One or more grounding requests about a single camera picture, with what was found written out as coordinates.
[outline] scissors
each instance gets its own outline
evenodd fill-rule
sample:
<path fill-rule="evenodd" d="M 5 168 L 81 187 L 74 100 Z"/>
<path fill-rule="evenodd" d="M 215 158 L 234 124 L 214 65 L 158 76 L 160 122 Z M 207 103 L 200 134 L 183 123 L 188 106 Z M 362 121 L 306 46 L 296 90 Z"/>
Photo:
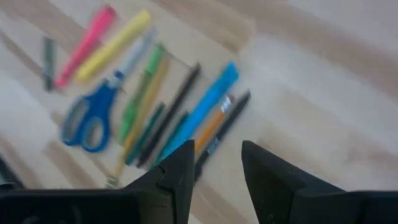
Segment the scissors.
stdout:
<path fill-rule="evenodd" d="M 156 35 L 151 29 L 132 46 L 129 55 L 119 70 L 88 96 L 82 96 L 72 106 L 63 124 L 61 138 L 67 146 L 81 145 L 87 152 L 100 152 L 107 145 L 110 137 L 109 114 L 118 88 L 130 75 L 142 54 L 148 49 Z M 94 133 L 100 130 L 101 139 L 95 143 Z"/>

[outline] green marker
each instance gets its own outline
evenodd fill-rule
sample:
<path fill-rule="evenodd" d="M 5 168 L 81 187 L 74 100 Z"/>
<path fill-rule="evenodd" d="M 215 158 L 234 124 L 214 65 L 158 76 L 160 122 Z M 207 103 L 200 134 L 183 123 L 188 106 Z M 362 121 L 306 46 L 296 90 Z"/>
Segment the green marker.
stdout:
<path fill-rule="evenodd" d="M 147 67 L 139 81 L 139 87 L 124 110 L 122 118 L 123 121 L 119 131 L 119 143 L 121 145 L 124 145 L 124 140 L 126 140 L 127 135 L 134 126 L 142 99 L 145 96 L 149 83 L 152 81 L 152 77 L 156 74 L 157 67 L 163 57 L 164 51 L 164 46 L 161 44 L 157 45 L 154 49 Z"/>
<path fill-rule="evenodd" d="M 152 116 L 148 120 L 148 124 L 145 127 L 144 132 L 141 134 L 138 141 L 132 147 L 132 151 L 125 161 L 126 165 L 130 165 L 133 162 L 133 160 L 136 158 L 136 156 L 141 152 L 142 146 L 144 145 L 150 132 L 152 131 L 153 127 L 155 126 L 156 121 L 158 121 L 158 119 L 162 115 L 164 108 L 165 108 L 165 104 L 163 102 L 160 102 L 159 105 L 157 105 L 155 112 L 152 114 Z"/>
<path fill-rule="evenodd" d="M 44 37 L 44 52 L 43 52 L 43 79 L 44 89 L 51 91 L 53 88 L 54 80 L 54 61 L 55 61 L 55 43 L 54 40 L 49 37 Z"/>

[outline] pen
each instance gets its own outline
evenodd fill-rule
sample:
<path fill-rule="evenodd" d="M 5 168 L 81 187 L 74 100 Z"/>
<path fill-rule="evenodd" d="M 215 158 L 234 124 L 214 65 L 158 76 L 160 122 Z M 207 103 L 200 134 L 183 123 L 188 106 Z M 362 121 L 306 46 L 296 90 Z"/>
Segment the pen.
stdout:
<path fill-rule="evenodd" d="M 163 57 L 162 60 L 160 61 L 159 69 L 156 72 L 153 81 L 150 83 L 148 92 L 146 93 L 142 101 L 142 107 L 138 112 L 136 124 L 132 128 L 129 136 L 126 139 L 126 142 L 124 143 L 124 149 L 121 154 L 120 160 L 116 165 L 115 172 L 113 176 L 109 177 L 108 179 L 108 184 L 107 184 L 108 187 L 113 188 L 117 185 L 118 180 L 124 170 L 124 161 L 126 160 L 126 157 L 129 155 L 130 150 L 132 149 L 132 145 L 135 143 L 139 133 L 141 132 L 142 126 L 144 125 L 145 117 L 147 116 L 147 113 L 150 110 L 153 101 L 155 100 L 156 94 L 159 91 L 160 85 L 162 84 L 162 81 L 168 69 L 169 69 L 169 59 L 167 57 Z"/>
<path fill-rule="evenodd" d="M 98 46 L 101 36 L 108 30 L 115 17 L 116 12 L 111 6 L 105 6 L 98 11 L 83 40 L 81 40 L 68 63 L 62 68 L 61 74 L 55 80 L 55 84 L 58 87 L 64 87 L 68 83 L 75 70 Z"/>
<path fill-rule="evenodd" d="M 76 79 L 80 82 L 88 81 L 93 74 L 104 67 L 112 58 L 115 58 L 133 36 L 137 36 L 138 33 L 143 31 L 150 20 L 151 16 L 146 10 L 133 17 L 122 31 L 84 62 L 77 71 Z"/>
<path fill-rule="evenodd" d="M 159 152 L 159 155 L 156 157 L 155 162 L 152 163 L 151 167 L 156 166 L 157 164 L 159 164 L 160 162 L 160 155 L 162 154 L 163 150 L 166 148 L 166 146 L 168 146 L 170 144 L 170 141 L 174 138 L 174 136 L 178 133 L 179 129 L 181 128 L 182 124 L 185 122 L 185 120 L 187 120 L 188 118 L 188 111 L 184 112 L 184 114 L 181 115 L 180 119 L 178 120 L 177 124 L 175 125 L 172 133 L 170 134 L 169 138 L 166 141 L 166 144 L 164 144 L 164 147 L 162 148 L 162 150 Z"/>
<path fill-rule="evenodd" d="M 230 62 L 221 73 L 220 77 L 209 87 L 204 97 L 197 104 L 191 115 L 180 128 L 169 146 L 163 151 L 161 158 L 166 158 L 176 148 L 191 137 L 199 124 L 205 119 L 209 111 L 216 105 L 220 98 L 228 91 L 232 84 L 238 79 L 238 71 L 233 62 Z"/>
<path fill-rule="evenodd" d="M 160 102 L 159 105 L 156 106 L 156 109 L 155 109 L 154 113 L 152 114 L 152 116 L 148 120 L 148 124 L 145 127 L 145 130 L 142 132 L 140 138 L 138 139 L 138 141 L 132 147 L 130 155 L 127 157 L 127 159 L 125 161 L 126 165 L 129 165 L 134 160 L 134 158 L 142 151 L 141 150 L 142 146 L 146 142 L 146 140 L 148 138 L 148 135 L 152 131 L 152 129 L 155 126 L 156 122 L 158 121 L 158 119 L 162 115 L 162 112 L 164 111 L 164 108 L 165 108 L 165 104 L 163 102 Z"/>
<path fill-rule="evenodd" d="M 200 71 L 201 71 L 201 67 L 200 67 L 199 63 L 197 63 L 190 70 L 188 77 L 185 79 L 184 83 L 182 84 L 182 87 L 176 94 L 176 97 L 174 98 L 170 109 L 164 116 L 164 119 L 162 120 L 159 127 L 155 131 L 153 137 L 150 139 L 148 145 L 144 147 L 144 150 L 142 151 L 141 155 L 139 156 L 139 162 L 137 165 L 138 167 L 140 167 L 141 165 L 146 163 L 149 156 L 152 154 L 152 151 L 156 148 L 156 145 L 159 143 L 159 140 L 161 139 L 164 131 L 166 130 L 166 127 L 169 125 L 171 120 L 173 120 L 173 117 L 176 114 L 177 110 L 180 108 L 180 105 L 182 104 L 184 99 L 187 97 L 189 91 L 192 89 L 192 86 L 195 84 L 195 81 L 197 80 L 197 78 L 200 74 Z"/>
<path fill-rule="evenodd" d="M 164 47 L 162 44 L 158 44 L 152 52 L 150 60 L 148 61 L 146 69 L 144 70 L 144 74 L 142 74 L 140 78 L 137 91 L 129 100 L 126 109 L 124 109 L 122 117 L 123 121 L 119 130 L 119 143 L 121 145 L 124 144 L 126 136 L 129 134 L 131 128 L 134 126 L 134 122 L 139 112 L 139 107 L 142 103 L 142 99 L 145 96 L 145 93 L 148 89 L 150 82 L 152 81 L 153 76 L 156 74 L 160 60 L 162 59 L 163 55 Z"/>
<path fill-rule="evenodd" d="M 223 140 L 229 129 L 232 127 L 233 123 L 245 109 L 248 101 L 250 100 L 250 91 L 247 91 L 236 103 L 234 108 L 232 108 L 231 113 L 225 119 L 218 132 L 214 135 L 213 139 L 207 144 L 206 149 L 202 152 L 199 159 L 195 164 L 195 182 L 199 179 L 202 173 L 202 168 L 205 165 L 207 159 L 216 151 L 220 142 Z"/>
<path fill-rule="evenodd" d="M 54 79 L 54 61 L 55 61 L 55 47 L 54 40 L 48 37 L 44 37 L 44 88 L 46 91 L 51 91 L 53 88 Z"/>

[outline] black pen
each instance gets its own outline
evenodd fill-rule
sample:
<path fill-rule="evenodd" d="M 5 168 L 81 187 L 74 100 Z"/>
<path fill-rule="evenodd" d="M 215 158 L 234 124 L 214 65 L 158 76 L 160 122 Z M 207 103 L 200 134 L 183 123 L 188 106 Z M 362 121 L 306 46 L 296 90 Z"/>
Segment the black pen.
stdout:
<path fill-rule="evenodd" d="M 137 167 L 142 166 L 149 159 L 150 154 L 156 148 L 156 145 L 159 143 L 159 140 L 161 139 L 163 132 L 166 130 L 167 125 L 169 125 L 171 120 L 173 120 L 173 117 L 176 114 L 178 108 L 181 106 L 185 97 L 188 95 L 188 92 L 192 89 L 193 84 L 195 84 L 195 81 L 196 81 L 198 75 L 200 74 L 200 70 L 201 70 L 201 67 L 200 67 L 199 63 L 197 63 L 190 70 L 189 76 L 185 79 L 184 83 L 182 84 L 182 87 L 181 87 L 180 91 L 177 93 L 170 109 L 164 116 L 164 119 L 160 123 L 158 129 L 155 131 L 152 138 L 148 141 L 148 144 L 142 150 L 142 153 L 139 156 L 139 162 L 138 162 Z"/>
<path fill-rule="evenodd" d="M 243 109 L 245 109 L 248 101 L 250 100 L 250 97 L 250 91 L 247 91 L 242 97 L 240 97 L 239 101 L 236 102 L 234 108 L 232 108 L 231 113 L 220 126 L 218 132 L 207 144 L 205 150 L 200 154 L 200 157 L 195 164 L 195 182 L 201 176 L 202 168 L 205 165 L 207 159 L 216 151 L 218 145 L 223 140 L 229 129 L 232 127 L 232 124 L 234 124 L 236 119 L 242 113 Z"/>

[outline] yellow pencil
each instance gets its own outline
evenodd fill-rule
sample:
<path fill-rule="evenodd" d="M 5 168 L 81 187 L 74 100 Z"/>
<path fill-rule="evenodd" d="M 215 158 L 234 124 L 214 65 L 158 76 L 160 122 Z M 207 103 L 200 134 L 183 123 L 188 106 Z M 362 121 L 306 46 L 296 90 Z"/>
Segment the yellow pencil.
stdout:
<path fill-rule="evenodd" d="M 199 138 L 195 139 L 195 152 L 198 152 L 207 142 L 208 138 L 216 130 L 217 126 L 224 120 L 225 114 L 231 108 L 234 98 L 232 95 L 227 95 L 221 103 L 220 109 L 216 112 L 215 117 L 206 126 Z"/>
<path fill-rule="evenodd" d="M 144 127 L 145 117 L 147 116 L 150 108 L 152 107 L 152 104 L 155 100 L 157 93 L 159 92 L 160 86 L 162 84 L 162 81 L 164 80 L 164 77 L 168 69 L 169 69 L 169 59 L 167 57 L 163 57 L 162 60 L 160 61 L 159 68 L 155 74 L 155 77 L 150 83 L 147 93 L 142 101 L 142 106 L 138 112 L 136 123 L 134 124 L 134 127 L 132 128 L 131 132 L 126 138 L 126 141 L 124 143 L 124 149 L 121 154 L 121 157 L 119 158 L 120 160 L 116 165 L 115 172 L 113 176 L 109 177 L 108 179 L 107 187 L 115 188 L 115 186 L 117 186 L 118 180 L 125 166 L 124 161 L 126 160 L 126 157 L 130 154 L 132 146 L 134 145 L 136 139 L 139 137 Z"/>

